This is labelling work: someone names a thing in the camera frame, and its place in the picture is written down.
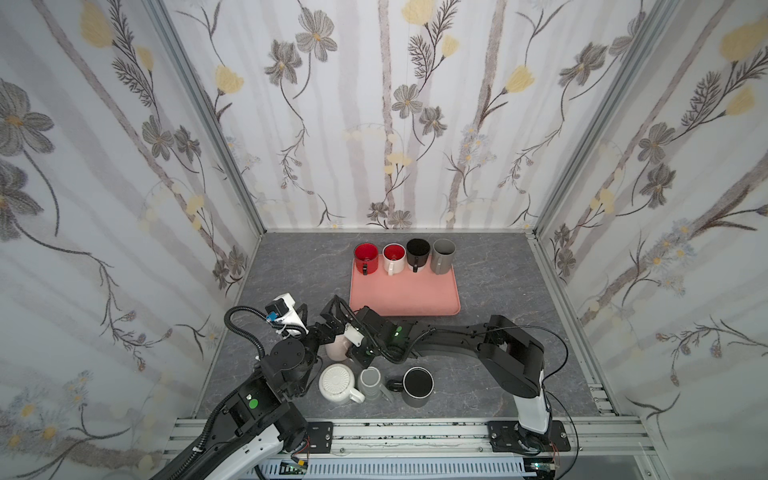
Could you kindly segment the small grey mug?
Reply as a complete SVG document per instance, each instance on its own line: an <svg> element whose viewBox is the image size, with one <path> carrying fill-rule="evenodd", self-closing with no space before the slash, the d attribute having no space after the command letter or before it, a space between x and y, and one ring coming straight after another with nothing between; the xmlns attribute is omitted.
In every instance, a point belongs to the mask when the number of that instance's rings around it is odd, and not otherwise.
<svg viewBox="0 0 768 480"><path fill-rule="evenodd" d="M357 389L364 395L366 401L375 401L384 398L388 402L394 401L394 396L385 384L382 373L374 366L362 370L357 379Z"/></svg>

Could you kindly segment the pale pink mug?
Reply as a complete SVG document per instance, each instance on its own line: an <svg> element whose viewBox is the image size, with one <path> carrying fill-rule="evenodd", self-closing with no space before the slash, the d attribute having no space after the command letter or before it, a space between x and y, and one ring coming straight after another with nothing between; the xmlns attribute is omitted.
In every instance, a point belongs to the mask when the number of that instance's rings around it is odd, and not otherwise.
<svg viewBox="0 0 768 480"><path fill-rule="evenodd" d="M325 352L330 360L344 362L352 345L353 343L345 335L337 335L332 343L325 345Z"/></svg>

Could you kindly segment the pink plastic tray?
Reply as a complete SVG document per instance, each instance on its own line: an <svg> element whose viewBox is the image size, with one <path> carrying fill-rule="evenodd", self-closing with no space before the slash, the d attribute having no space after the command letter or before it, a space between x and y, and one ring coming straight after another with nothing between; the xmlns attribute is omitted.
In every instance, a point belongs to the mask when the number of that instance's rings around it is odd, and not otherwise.
<svg viewBox="0 0 768 480"><path fill-rule="evenodd" d="M454 269L436 275L429 266L416 273L406 267L389 276L382 256L373 274L352 267L349 305L353 310L369 307L383 317L454 316L461 311Z"/></svg>

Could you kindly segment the black mug grey rim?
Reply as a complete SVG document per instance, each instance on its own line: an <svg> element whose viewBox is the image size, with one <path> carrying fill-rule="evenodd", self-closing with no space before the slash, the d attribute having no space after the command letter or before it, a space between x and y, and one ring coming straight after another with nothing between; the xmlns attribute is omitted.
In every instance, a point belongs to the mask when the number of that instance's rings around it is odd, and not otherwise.
<svg viewBox="0 0 768 480"><path fill-rule="evenodd" d="M435 382L433 375L427 369L414 366L400 378L387 380L385 387L391 392L400 393L407 405L421 408L427 404L434 392Z"/></svg>

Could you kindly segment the red mug black handle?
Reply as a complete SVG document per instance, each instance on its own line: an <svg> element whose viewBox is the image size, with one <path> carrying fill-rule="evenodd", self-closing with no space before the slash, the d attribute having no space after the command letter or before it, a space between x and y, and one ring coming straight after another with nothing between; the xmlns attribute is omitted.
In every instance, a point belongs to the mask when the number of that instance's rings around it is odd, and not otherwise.
<svg viewBox="0 0 768 480"><path fill-rule="evenodd" d="M379 249L373 243L362 243L354 250L355 269L363 276L372 275L379 267Z"/></svg>

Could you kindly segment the white mug red inside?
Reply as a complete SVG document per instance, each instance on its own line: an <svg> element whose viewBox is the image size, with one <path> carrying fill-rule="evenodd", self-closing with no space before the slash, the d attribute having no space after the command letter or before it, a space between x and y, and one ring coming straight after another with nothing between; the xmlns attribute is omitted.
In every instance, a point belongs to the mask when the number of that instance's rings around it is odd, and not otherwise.
<svg viewBox="0 0 768 480"><path fill-rule="evenodd" d="M401 273L406 265L406 249L399 243L387 244L382 251L383 266L388 276Z"/></svg>

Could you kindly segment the black mug white base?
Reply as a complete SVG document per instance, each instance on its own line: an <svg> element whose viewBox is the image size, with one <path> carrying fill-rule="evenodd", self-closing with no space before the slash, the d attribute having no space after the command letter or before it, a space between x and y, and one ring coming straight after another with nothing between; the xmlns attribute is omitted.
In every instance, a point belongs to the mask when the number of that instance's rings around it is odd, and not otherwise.
<svg viewBox="0 0 768 480"><path fill-rule="evenodd" d="M407 264L413 273L417 273L427 264L431 245L425 239L413 238L407 241L405 249Z"/></svg>

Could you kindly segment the tall grey mug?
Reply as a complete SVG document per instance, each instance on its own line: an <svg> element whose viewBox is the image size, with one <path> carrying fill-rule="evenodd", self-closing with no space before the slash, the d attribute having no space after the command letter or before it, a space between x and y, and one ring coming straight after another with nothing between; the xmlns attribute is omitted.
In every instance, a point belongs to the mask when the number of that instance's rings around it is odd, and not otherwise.
<svg viewBox="0 0 768 480"><path fill-rule="evenodd" d="M448 274L453 267L456 245L449 239L438 239L432 244L430 268L435 275Z"/></svg>

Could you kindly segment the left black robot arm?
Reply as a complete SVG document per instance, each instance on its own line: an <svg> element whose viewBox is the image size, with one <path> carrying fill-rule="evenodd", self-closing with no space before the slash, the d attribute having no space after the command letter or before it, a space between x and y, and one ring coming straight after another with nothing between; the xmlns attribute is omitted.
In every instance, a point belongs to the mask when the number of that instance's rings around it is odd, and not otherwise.
<svg viewBox="0 0 768 480"><path fill-rule="evenodd" d="M258 364L216 405L201 433L154 475L156 479L238 479L263 460L300 448L308 422L291 400L307 390L319 347L344 332L344 323L327 311L323 322L307 326L306 310L304 304L299 307L298 323L285 326L288 336L270 353L254 334L232 321L239 312L265 321L267 315L249 306L225 312L225 326L256 347Z"/></svg>

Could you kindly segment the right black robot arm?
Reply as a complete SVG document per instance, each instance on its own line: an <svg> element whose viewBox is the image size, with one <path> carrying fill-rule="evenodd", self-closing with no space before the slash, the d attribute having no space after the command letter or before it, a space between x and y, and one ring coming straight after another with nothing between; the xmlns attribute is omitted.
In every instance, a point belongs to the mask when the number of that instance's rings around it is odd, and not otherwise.
<svg viewBox="0 0 768 480"><path fill-rule="evenodd" d="M496 383L511 394L517 424L506 436L506 447L536 456L552 448L552 409L546 398L545 348L528 326L503 315L465 326L439 326L426 320L393 322L373 309L355 312L334 296L321 310L322 320L310 326L323 345L343 334L352 336L347 356L362 367L377 357L392 364L429 355L465 355L480 361Z"/></svg>

